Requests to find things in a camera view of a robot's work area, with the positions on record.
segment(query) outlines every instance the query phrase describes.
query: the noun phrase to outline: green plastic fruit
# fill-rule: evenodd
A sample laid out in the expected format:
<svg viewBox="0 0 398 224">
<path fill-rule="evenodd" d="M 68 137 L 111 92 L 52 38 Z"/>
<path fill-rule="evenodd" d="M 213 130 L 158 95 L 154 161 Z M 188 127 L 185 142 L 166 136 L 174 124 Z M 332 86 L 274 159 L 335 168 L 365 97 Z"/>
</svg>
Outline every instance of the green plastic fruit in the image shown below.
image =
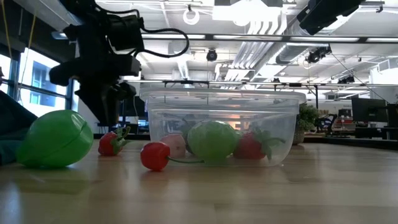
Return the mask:
<svg viewBox="0 0 398 224">
<path fill-rule="evenodd" d="M 33 122 L 17 150 L 17 162 L 27 167 L 65 167 L 85 157 L 93 132 L 80 114 L 53 111 Z"/>
<path fill-rule="evenodd" d="M 236 149 L 238 141 L 236 131 L 220 121 L 202 121 L 188 133 L 191 150 L 205 162 L 224 160 Z"/>
</svg>

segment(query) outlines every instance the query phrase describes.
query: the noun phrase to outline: table surface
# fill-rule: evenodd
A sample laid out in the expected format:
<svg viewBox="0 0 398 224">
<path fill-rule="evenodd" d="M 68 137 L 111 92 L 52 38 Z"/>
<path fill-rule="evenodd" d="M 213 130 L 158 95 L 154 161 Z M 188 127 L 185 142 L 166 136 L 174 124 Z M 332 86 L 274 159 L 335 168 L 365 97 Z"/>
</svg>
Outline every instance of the table surface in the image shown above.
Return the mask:
<svg viewBox="0 0 398 224">
<path fill-rule="evenodd" d="M 143 142 L 61 170 L 0 167 L 0 223 L 396 223 L 398 152 L 326 144 L 282 165 L 149 172 Z"/>
</svg>

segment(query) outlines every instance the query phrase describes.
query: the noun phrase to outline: plastic storage bin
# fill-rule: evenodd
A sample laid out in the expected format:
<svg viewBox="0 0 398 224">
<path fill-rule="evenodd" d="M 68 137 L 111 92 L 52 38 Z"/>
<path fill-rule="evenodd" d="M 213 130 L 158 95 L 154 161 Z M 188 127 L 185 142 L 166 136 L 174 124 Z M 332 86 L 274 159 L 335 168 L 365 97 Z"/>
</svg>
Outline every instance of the plastic storage bin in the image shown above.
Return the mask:
<svg viewBox="0 0 398 224">
<path fill-rule="evenodd" d="M 220 89 L 141 89 L 151 141 L 176 158 L 217 166 L 274 166 L 292 146 L 302 93 Z"/>
</svg>

